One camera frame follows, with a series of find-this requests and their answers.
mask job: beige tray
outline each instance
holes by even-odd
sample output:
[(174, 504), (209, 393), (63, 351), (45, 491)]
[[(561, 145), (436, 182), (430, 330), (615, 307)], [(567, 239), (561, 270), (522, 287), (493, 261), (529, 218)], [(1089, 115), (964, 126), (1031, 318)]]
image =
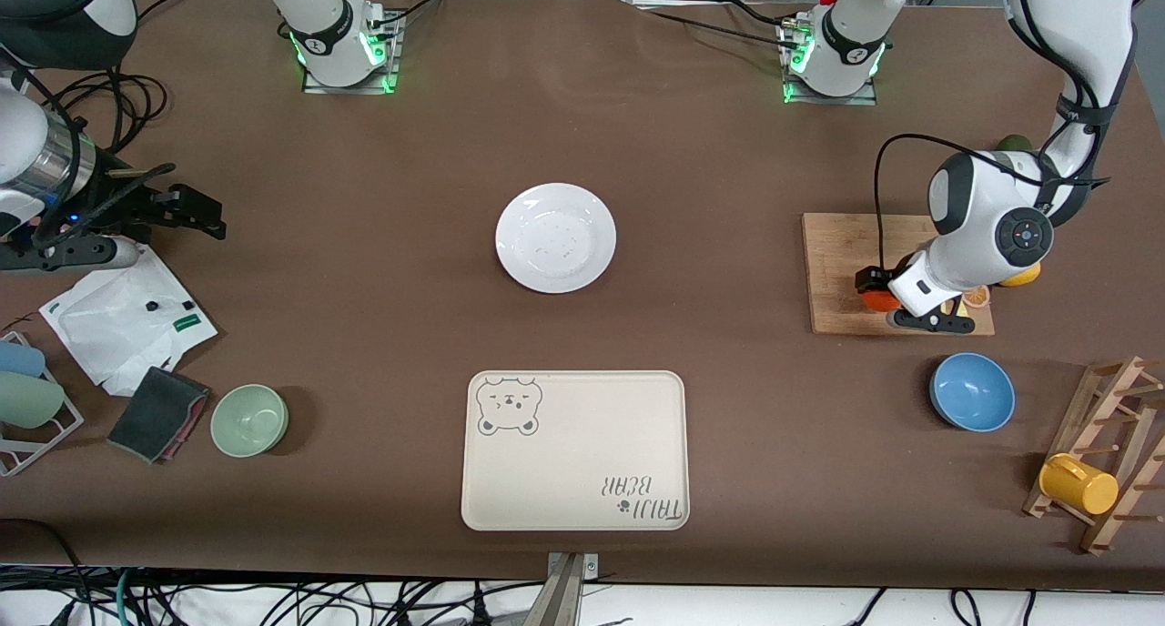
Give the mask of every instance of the beige tray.
[(469, 528), (675, 530), (687, 514), (684, 382), (675, 373), (487, 371), (469, 381)]

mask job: wooden cutting board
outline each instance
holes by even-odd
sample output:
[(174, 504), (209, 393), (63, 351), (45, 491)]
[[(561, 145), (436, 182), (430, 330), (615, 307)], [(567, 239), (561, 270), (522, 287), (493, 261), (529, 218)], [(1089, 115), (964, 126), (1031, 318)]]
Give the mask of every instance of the wooden cutting board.
[[(937, 233), (930, 217), (884, 214), (885, 262), (894, 267)], [(933, 335), (894, 328), (885, 315), (867, 308), (854, 289), (854, 274), (877, 265), (877, 219), (874, 214), (810, 212), (802, 214), (805, 275), (813, 332), (820, 335)], [(991, 307), (967, 308), (975, 330), (966, 337), (995, 335)]]

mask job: bear cartoon face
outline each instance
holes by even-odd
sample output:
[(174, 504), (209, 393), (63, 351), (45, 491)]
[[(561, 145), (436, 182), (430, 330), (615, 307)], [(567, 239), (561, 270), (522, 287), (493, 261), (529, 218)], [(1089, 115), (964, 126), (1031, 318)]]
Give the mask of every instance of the bear cartoon face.
[(532, 378), (528, 381), (517, 378), (486, 379), (486, 384), (478, 388), (478, 407), (481, 408), (478, 430), (482, 435), (493, 435), (499, 429), (516, 429), (521, 435), (534, 435), (538, 430), (541, 402), (542, 388)]

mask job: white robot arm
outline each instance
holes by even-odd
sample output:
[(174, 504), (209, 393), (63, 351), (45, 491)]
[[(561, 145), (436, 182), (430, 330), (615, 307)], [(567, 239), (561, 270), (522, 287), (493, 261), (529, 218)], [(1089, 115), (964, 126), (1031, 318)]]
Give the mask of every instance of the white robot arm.
[(382, 5), (368, 0), (274, 0), (308, 71), (322, 84), (354, 85), (384, 65), (375, 23)]
[(835, 0), (798, 15), (810, 36), (789, 70), (812, 91), (852, 96), (874, 75), (885, 50), (885, 34), (906, 0)]
[[(274, 1), (291, 29), (301, 62), (317, 83), (350, 86), (386, 63), (383, 44), (374, 34), (383, 17), (380, 5)], [(0, 59), (15, 68), (108, 69), (125, 57), (136, 26), (134, 0), (0, 0)], [(14, 69), (16, 79), (23, 78)], [(106, 235), (148, 237), (146, 224), (197, 227), (225, 237), (218, 202), (185, 185), (171, 185), (162, 194), (108, 173), (126, 167), (96, 147), (78, 126), (0, 77), (0, 238), (8, 239), (0, 239), (0, 270), (133, 265), (136, 254), (129, 241)], [(86, 202), (101, 206), (96, 214), (91, 211), (92, 219), (82, 209)], [(24, 226), (38, 216), (42, 225), (35, 231)], [(58, 224), (73, 228), (70, 241), (87, 238), (85, 245), (55, 246), (64, 241)]]
[(1016, 34), (1065, 71), (1052, 134), (1038, 153), (959, 153), (934, 174), (929, 203), (939, 235), (897, 269), (874, 268), (891, 279), (888, 288), (904, 308), (891, 323), (965, 331), (966, 319), (946, 328), (952, 319), (942, 303), (1036, 265), (1051, 249), (1052, 228), (1099, 184), (1093, 167), (1132, 63), (1132, 0), (1005, 3)]

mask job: brown tablecloth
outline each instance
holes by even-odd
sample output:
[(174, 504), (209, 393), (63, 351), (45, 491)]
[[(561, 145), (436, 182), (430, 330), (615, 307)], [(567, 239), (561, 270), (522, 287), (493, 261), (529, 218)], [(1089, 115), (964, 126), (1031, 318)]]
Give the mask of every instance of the brown tablecloth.
[[(123, 69), (165, 82), (174, 108), (123, 157), (174, 161), (172, 181), (224, 203), (226, 241), (157, 235), (221, 330), (179, 371), (217, 395), (278, 388), (285, 439), (232, 459), (207, 417), (174, 462), (143, 465), (103, 443), (125, 401), (37, 318), (20, 329), (87, 422), (0, 483), (0, 515), (58, 526), (90, 564), (539, 577), (548, 551), (586, 550), (627, 582), (1165, 589), (1160, 526), (1124, 526), (1097, 558), (1066, 548), (1074, 520), (1019, 509), (1081, 365), (1165, 353), (1165, 150), (1136, 76), (1100, 159), (1115, 180), (1057, 232), (1038, 282), (996, 293), (996, 337), (862, 339), (810, 332), (800, 214), (870, 211), (897, 133), (1043, 141), (1060, 75), (1001, 12), (905, 9), (878, 106), (852, 108), (785, 105), (771, 47), (614, 0), (446, 0), (411, 21), (398, 91), (379, 98), (301, 94), (278, 21), (269, 0), (153, 14)], [(98, 141), (108, 111), (83, 111)], [(895, 147), (887, 210), (923, 213), (948, 152)], [(563, 296), (520, 287), (492, 245), (507, 202), (551, 181), (598, 194), (619, 226), (607, 273)], [(0, 323), (75, 280), (3, 277)], [(929, 406), (930, 371), (962, 350), (1012, 377), (1002, 430), (958, 431)], [(677, 372), (689, 523), (469, 530), (465, 391), (486, 368)], [(8, 527), (0, 560), (62, 558)]]

